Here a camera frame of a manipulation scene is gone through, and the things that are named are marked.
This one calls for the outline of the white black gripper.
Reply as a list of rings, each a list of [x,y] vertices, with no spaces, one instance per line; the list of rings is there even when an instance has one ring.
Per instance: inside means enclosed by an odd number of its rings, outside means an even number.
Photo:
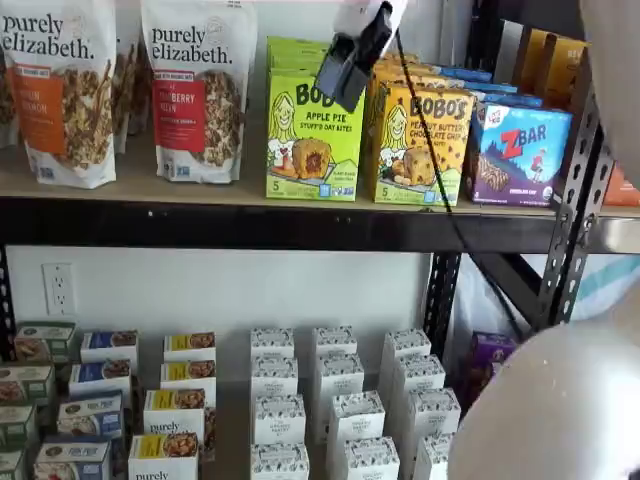
[[[343,1],[335,17],[332,42],[316,76],[316,88],[353,113],[407,6],[407,0]]]

